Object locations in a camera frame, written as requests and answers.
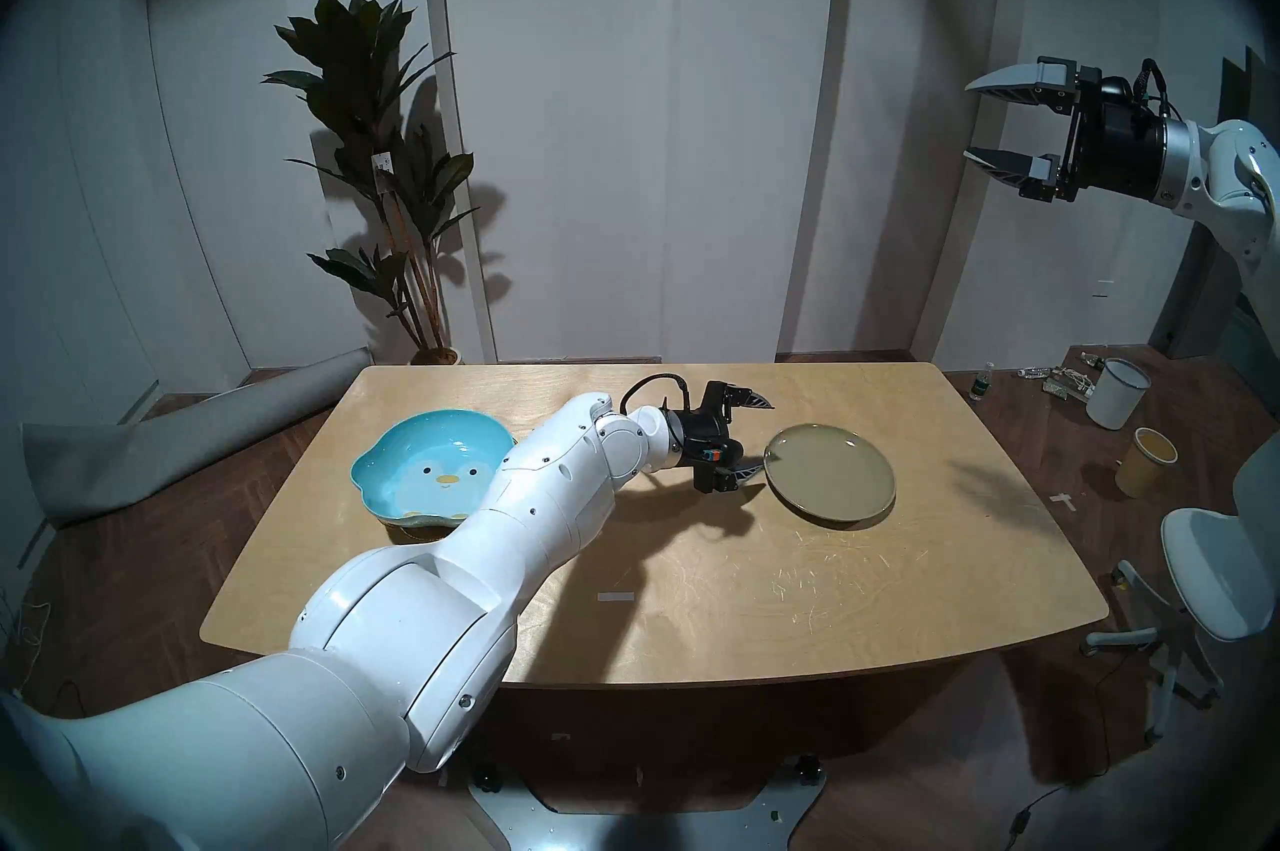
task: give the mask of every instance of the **yellow cup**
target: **yellow cup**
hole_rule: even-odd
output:
[[[1178,465],[1178,449],[1160,431],[1139,427],[1133,444],[1116,470],[1116,485],[1126,497],[1138,498],[1149,490],[1161,473]]]

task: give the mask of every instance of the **robotic arm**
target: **robotic arm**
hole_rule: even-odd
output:
[[[1155,79],[1158,110],[1149,106]],[[1280,351],[1280,156],[1247,122],[1201,128],[1170,114],[1165,78],[1146,59],[1130,87],[1094,67],[1042,56],[975,79],[966,90],[1069,115],[1064,156],[969,148],[965,157],[1021,197],[1074,201],[1080,187],[1147,200],[1203,224],[1240,267],[1244,294]]]
[[[616,413],[575,397],[503,459],[480,507],[440,541],[378,548],[311,596],[289,650],[83,720],[0,705],[101,846],[334,847],[399,772],[461,744],[516,653],[516,619],[581,552],[637,472],[694,468],[703,491],[759,466],[732,407],[769,403],[713,381],[699,408]]]

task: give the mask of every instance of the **water bottle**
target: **water bottle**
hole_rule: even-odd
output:
[[[969,399],[974,403],[980,401],[987,395],[987,390],[991,389],[991,374],[995,371],[996,363],[987,362],[987,367],[982,370],[973,380],[973,385],[969,386]]]

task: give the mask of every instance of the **white bucket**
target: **white bucket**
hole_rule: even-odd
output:
[[[1093,394],[1085,404],[1094,424],[1108,431],[1124,427],[1142,394],[1151,389],[1151,378],[1133,362],[1107,358],[1102,362],[1102,376],[1093,385]]]

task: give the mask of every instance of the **paper cup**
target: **paper cup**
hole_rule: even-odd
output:
[[[1138,366],[1123,358],[1107,358],[1102,362],[1102,376],[1093,385],[1085,412],[1094,424],[1119,431],[1148,389],[1151,378]]]
[[[1133,433],[1133,444],[1124,453],[1124,462],[1116,471],[1116,485],[1126,497],[1137,499],[1175,465],[1178,465],[1178,449],[1174,448],[1174,443],[1160,431],[1139,427]]]

